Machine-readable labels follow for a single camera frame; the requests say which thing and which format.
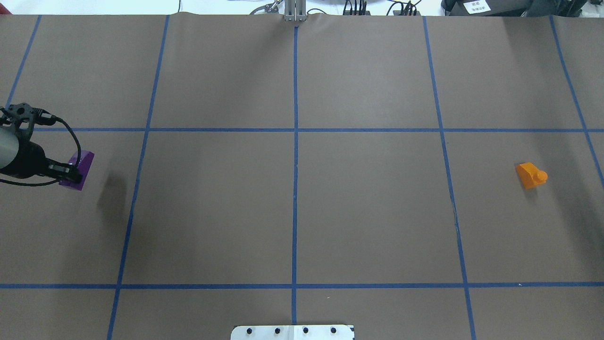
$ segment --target white label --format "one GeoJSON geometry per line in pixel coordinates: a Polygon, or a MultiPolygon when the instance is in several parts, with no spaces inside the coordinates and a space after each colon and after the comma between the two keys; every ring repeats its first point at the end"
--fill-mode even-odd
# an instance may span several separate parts
{"type": "Polygon", "coordinates": [[[490,11],[489,4],[487,4],[486,0],[464,2],[463,5],[466,6],[466,10],[470,14],[490,11]]]}

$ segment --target orange object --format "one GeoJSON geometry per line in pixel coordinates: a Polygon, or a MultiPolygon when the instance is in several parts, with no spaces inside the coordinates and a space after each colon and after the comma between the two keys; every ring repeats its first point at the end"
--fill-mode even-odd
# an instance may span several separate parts
{"type": "Polygon", "coordinates": [[[533,163],[523,163],[516,167],[516,172],[524,185],[524,189],[531,189],[547,181],[547,172],[539,170],[533,163]]]}

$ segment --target white metal plate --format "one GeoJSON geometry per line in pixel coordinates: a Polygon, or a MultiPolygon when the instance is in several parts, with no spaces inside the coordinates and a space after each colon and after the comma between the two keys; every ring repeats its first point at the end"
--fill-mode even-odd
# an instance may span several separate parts
{"type": "Polygon", "coordinates": [[[238,326],[231,340],[354,340],[352,325],[238,326]]]}

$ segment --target white bracket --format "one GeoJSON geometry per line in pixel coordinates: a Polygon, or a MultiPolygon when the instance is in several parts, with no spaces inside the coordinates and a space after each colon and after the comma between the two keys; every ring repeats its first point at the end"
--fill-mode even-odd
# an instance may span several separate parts
{"type": "Polygon", "coordinates": [[[351,325],[238,326],[231,340],[355,340],[351,325]]]}
{"type": "Polygon", "coordinates": [[[285,0],[285,21],[305,21],[306,0],[285,0]]]}

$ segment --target red object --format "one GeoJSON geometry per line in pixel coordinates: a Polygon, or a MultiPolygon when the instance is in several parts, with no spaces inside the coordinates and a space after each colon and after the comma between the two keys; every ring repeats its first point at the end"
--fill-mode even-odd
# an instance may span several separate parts
{"type": "Polygon", "coordinates": [[[4,5],[0,4],[0,14],[12,14],[9,10],[4,7],[4,5]]]}

